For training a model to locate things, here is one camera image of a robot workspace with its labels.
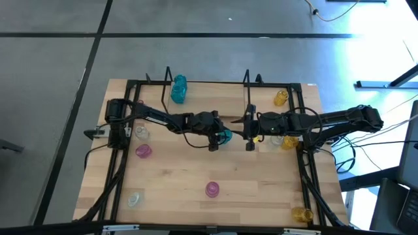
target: yellow cup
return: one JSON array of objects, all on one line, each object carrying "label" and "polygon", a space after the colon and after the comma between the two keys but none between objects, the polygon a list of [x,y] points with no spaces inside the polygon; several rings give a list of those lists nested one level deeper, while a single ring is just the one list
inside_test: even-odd
[{"label": "yellow cup", "polygon": [[314,219],[314,213],[303,207],[292,208],[292,217],[297,222],[307,223]]},{"label": "yellow cup", "polygon": [[274,97],[274,105],[282,106],[286,103],[287,99],[289,98],[289,94],[287,91],[279,91],[277,95]]},{"label": "yellow cup", "polygon": [[281,145],[281,148],[283,149],[293,149],[294,147],[298,146],[299,144],[299,138],[294,136],[285,136],[283,139],[283,144]]}]

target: black robotic arm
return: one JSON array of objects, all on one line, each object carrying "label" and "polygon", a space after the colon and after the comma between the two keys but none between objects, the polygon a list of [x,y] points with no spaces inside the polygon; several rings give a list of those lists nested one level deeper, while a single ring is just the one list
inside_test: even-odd
[{"label": "black robotic arm", "polygon": [[[122,118],[123,110],[131,107],[131,115]],[[209,151],[218,149],[223,136],[219,133],[225,132],[228,128],[223,126],[217,111],[201,112],[198,114],[166,114],[143,103],[133,103],[125,99],[112,99],[107,102],[106,116],[104,118],[110,124],[108,147],[124,149],[127,146],[127,138],[124,123],[131,119],[146,119],[156,124],[164,125],[169,131],[175,134],[193,133],[208,137],[207,146],[193,146],[195,148],[208,148]]]},{"label": "black robotic arm", "polygon": [[[123,111],[131,107],[131,115],[122,117]],[[243,131],[233,131],[248,140],[247,151],[253,151],[255,144],[253,138],[263,136],[304,136],[304,146],[307,149],[320,148],[326,141],[344,136],[354,131],[375,133],[383,127],[377,109],[370,106],[359,105],[348,110],[325,114],[308,115],[298,114],[290,110],[285,113],[257,113],[254,119],[255,106],[249,104],[246,114],[236,123],[244,124]],[[169,131],[176,134],[193,133],[208,137],[209,151],[218,149],[221,136],[219,133],[228,130],[223,126],[217,111],[201,112],[198,114],[166,114],[143,103],[133,103],[125,99],[112,99],[107,102],[105,120],[110,124],[108,147],[124,149],[127,138],[124,123],[131,119],[146,119],[164,125]]]}]

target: desk leg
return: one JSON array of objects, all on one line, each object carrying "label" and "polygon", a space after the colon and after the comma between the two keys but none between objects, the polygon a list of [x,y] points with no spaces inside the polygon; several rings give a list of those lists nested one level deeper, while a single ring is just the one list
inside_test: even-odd
[{"label": "desk leg", "polygon": [[362,189],[365,187],[373,187],[376,185],[380,185],[381,180],[383,178],[388,178],[390,180],[396,181],[398,169],[399,166],[396,166],[385,170],[380,170],[378,172],[373,172],[362,176],[355,176],[345,180],[340,180],[341,191],[348,192],[354,191],[356,189]]}]

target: wooden table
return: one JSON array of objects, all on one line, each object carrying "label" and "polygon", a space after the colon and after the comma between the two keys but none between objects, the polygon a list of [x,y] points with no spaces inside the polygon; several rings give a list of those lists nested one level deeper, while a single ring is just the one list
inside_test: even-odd
[{"label": "wooden table", "polygon": [[[127,80],[110,80],[98,124],[105,123],[106,101],[122,98]],[[163,86],[141,86],[139,99],[153,108],[163,110]],[[247,102],[246,88],[242,84],[188,83],[185,104],[174,104],[166,89],[166,104],[171,114],[218,110],[224,125],[242,129],[242,124],[228,123],[244,114]],[[276,107],[272,99],[278,88],[251,88],[251,103],[257,111],[285,112],[289,104]],[[302,84],[304,104],[321,113],[321,102],[315,84]],[[153,150],[148,159],[135,155],[137,146],[145,143],[134,135],[127,160],[117,222],[179,225],[233,225],[261,227],[306,227],[306,223],[292,220],[291,208],[303,206],[294,149],[283,150],[273,146],[267,136],[257,143],[255,151],[245,151],[245,143],[235,135],[218,151],[189,147],[184,137],[174,134],[164,126],[149,121],[136,120],[134,127],[145,126],[150,132],[146,141]],[[194,145],[207,145],[205,136],[187,134]],[[95,139],[92,148],[107,143],[107,138]],[[80,189],[74,218],[83,216],[101,194],[112,150],[102,148],[89,156],[88,166]],[[315,161],[321,194],[333,212],[348,223],[342,200],[340,184],[333,158],[328,153],[316,153]],[[205,194],[209,181],[219,183],[216,198]],[[142,201],[135,207],[127,205],[135,192]],[[113,196],[110,195],[106,216],[110,217]],[[312,210],[318,224],[316,204],[310,195]]]}]

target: gray floor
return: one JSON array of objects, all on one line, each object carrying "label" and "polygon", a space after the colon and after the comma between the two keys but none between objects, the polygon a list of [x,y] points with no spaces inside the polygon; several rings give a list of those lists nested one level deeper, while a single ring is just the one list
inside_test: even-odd
[{"label": "gray floor", "polygon": [[[351,3],[312,3],[335,16]],[[94,32],[106,1],[0,0],[0,31]],[[190,80],[239,81],[245,70],[267,82],[316,83],[326,112],[366,102],[387,111],[416,91],[359,91],[357,80],[392,80],[413,67],[401,25],[403,1],[359,3],[330,23],[303,0],[114,1],[105,32],[362,33],[361,39],[103,39],[72,132],[46,223],[72,218],[95,126],[111,78],[163,78],[165,66]],[[25,146],[0,151],[0,227],[28,225],[69,114],[92,39],[0,39],[0,138]],[[399,112],[405,118],[408,109]],[[338,157],[343,159],[347,152]],[[375,171],[365,159],[354,174]]]}]

